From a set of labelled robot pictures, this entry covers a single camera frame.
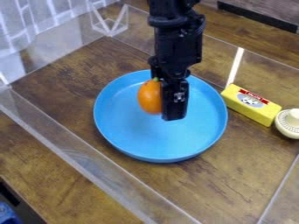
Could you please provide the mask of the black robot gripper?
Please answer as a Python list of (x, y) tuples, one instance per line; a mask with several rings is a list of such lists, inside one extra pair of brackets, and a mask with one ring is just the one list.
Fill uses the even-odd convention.
[(202, 62), (206, 17), (194, 10), (202, 0), (147, 0), (148, 25), (153, 27), (153, 76), (161, 81), (163, 119), (187, 115), (190, 99), (188, 68)]

